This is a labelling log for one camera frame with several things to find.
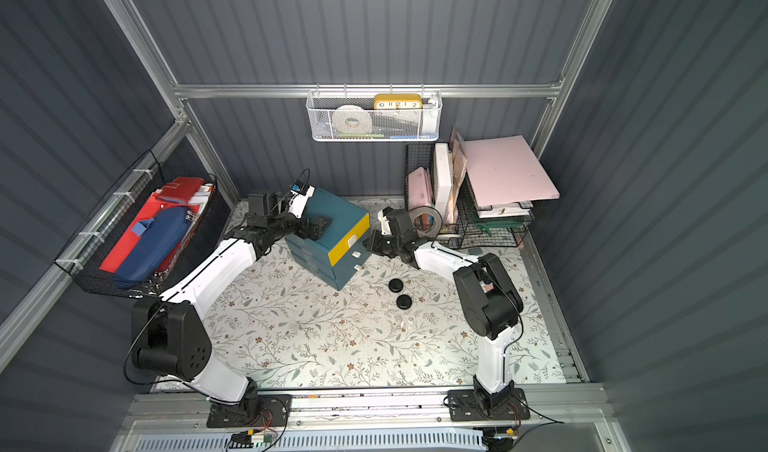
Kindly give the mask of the teal drawer cabinet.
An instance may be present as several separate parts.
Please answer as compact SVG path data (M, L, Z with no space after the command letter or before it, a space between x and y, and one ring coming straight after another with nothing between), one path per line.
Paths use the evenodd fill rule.
M370 214L358 205L353 204L325 189L316 188L312 198L308 201L305 213L309 216L319 215L332 219L330 226L324 231L320 240L306 240L296 235L288 235L285 240L294 260L316 275L319 279L335 288L342 290L352 277L363 266L357 266L357 272L353 276L342 276L337 279L328 259L328 252L333 247L332 240L340 238L343 234L343 224L346 229L354 226L364 214ZM364 242L370 236L370 228L358 241Z

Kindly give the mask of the black earphone case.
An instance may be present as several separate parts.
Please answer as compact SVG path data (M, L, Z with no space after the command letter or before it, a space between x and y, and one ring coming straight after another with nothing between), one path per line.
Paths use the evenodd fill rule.
M388 288L393 293L400 293L404 288L404 283L399 278L393 278L389 281Z
M413 299L410 295L401 294L396 299L396 305L401 310L408 310L412 307Z

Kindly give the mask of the yellow top drawer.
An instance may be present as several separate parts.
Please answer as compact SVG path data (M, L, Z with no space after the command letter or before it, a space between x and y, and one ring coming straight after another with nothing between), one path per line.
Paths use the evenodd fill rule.
M358 242L370 228L370 217L364 216L352 227L346 229L343 224L343 234L338 239L332 240L333 247L328 252L328 259L331 266L335 266L343 256Z

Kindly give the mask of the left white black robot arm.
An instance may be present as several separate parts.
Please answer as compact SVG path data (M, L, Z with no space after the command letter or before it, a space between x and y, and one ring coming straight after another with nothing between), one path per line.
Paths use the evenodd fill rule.
M241 403L249 379L215 356L203 319L234 279L280 239L324 234L331 220L306 211L315 192L296 182L283 195L252 194L242 224L229 230L212 254L158 297L134 304L133 339L123 366L153 373L161 383L179 382L213 402Z

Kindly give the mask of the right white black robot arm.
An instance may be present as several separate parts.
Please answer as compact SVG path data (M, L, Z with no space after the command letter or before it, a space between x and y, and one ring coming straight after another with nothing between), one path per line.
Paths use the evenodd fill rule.
M380 228L364 241L366 249L454 284L465 321L478 335L475 400L486 411L508 403L514 379L507 355L524 335L524 304L501 259L493 253L464 254L421 236L405 209L386 207L378 220Z

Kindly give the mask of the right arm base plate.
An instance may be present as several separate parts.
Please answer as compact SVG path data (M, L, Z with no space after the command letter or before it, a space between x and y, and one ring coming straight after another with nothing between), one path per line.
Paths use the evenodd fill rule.
M484 397L479 391L464 389L449 390L443 398L450 419L454 422L528 420L531 411L525 404L525 393L521 388Z

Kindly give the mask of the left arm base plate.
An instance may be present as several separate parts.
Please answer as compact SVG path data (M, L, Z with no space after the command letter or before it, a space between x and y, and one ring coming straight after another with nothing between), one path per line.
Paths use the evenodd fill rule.
M287 425L293 397L290 394L245 396L237 405L213 402L206 421L209 429L283 427Z

